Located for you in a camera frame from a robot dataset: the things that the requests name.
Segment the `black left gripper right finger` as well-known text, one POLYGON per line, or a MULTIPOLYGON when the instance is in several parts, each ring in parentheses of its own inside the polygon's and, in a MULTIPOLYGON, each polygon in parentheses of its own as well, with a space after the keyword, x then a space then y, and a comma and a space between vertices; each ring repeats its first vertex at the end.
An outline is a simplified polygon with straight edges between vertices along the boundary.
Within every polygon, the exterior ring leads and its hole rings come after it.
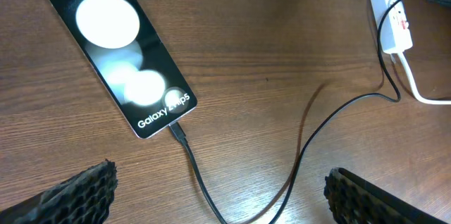
POLYGON ((344 168, 333 168, 325 181, 336 223, 446 224, 344 168))

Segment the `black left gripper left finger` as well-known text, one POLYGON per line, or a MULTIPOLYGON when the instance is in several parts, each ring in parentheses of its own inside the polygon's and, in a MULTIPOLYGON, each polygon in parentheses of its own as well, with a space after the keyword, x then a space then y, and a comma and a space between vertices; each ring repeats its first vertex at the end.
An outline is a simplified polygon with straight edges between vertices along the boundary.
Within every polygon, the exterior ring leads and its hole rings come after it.
POLYGON ((114 162, 105 160, 1 211, 2 223, 104 223, 118 186, 114 162))

